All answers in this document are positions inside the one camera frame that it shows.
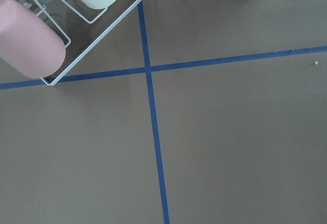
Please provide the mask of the pink plastic cup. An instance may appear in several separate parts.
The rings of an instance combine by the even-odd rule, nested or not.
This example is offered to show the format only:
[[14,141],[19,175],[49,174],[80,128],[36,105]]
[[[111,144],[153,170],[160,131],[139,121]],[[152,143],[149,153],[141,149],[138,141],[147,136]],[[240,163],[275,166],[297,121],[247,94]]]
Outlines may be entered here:
[[1,0],[1,59],[29,78],[55,73],[66,55],[62,39],[15,0]]

